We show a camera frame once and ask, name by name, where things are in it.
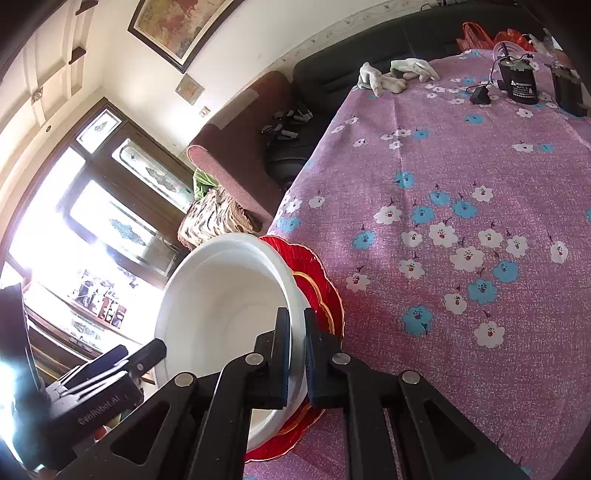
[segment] wall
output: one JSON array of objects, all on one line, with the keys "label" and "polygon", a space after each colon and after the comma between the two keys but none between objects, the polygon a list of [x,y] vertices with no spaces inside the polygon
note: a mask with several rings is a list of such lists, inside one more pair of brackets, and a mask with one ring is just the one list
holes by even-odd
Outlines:
[{"label": "wall", "polygon": [[[104,9],[75,15],[80,2],[67,1],[39,28],[0,85],[0,236],[41,163],[105,94],[100,82],[112,26]],[[87,53],[70,66],[78,46]],[[41,86],[43,96],[33,102]]]},{"label": "wall", "polygon": [[270,65],[289,73],[320,46],[418,11],[426,1],[245,0],[189,67],[187,73],[205,88],[191,106],[174,91],[183,75],[127,32],[137,0],[101,0],[99,6],[111,11],[116,23],[103,85],[111,101],[179,154],[207,121],[199,116],[204,105],[211,116]]}]

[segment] brown armrest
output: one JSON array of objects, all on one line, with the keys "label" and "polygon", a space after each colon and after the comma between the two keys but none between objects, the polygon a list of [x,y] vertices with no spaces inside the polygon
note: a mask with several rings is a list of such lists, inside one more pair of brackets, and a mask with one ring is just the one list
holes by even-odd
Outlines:
[{"label": "brown armrest", "polygon": [[279,185],[265,172],[261,128],[276,111],[293,106],[290,84],[269,72],[228,102],[193,139],[191,162],[213,177],[246,210],[272,221],[281,202]]}]

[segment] small frame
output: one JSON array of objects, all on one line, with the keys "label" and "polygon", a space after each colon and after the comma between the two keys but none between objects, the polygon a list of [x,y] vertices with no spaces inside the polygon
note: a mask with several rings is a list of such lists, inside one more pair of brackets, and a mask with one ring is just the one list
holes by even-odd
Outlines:
[{"label": "small frame", "polygon": [[204,90],[201,85],[185,73],[177,86],[176,92],[191,105],[195,105],[195,102]]},{"label": "small frame", "polygon": [[184,73],[243,1],[140,0],[128,31]]}]

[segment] black sofa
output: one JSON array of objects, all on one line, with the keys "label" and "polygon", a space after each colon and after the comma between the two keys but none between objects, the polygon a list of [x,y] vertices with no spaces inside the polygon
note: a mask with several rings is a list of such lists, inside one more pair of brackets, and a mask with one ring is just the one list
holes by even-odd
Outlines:
[{"label": "black sofa", "polygon": [[267,150],[267,173],[279,185],[294,179],[312,155],[335,113],[357,84],[368,61],[386,73],[390,60],[433,60],[460,53],[462,23],[474,21],[492,37],[514,28],[542,38],[542,26],[523,8],[468,2],[395,18],[336,43],[297,63],[292,91],[314,113],[297,141],[275,142]]}]

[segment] pink tablecloth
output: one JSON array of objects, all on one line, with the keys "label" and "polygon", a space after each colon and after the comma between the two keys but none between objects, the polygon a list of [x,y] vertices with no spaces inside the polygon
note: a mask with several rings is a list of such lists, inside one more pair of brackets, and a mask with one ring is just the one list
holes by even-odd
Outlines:
[{"label": "pink tablecloth", "polygon": [[[324,262],[345,351],[420,372],[536,480],[591,419],[591,125],[553,102],[544,61],[532,106],[469,102],[486,51],[400,95],[353,89],[269,230]],[[245,476],[343,478],[339,413]]]}]

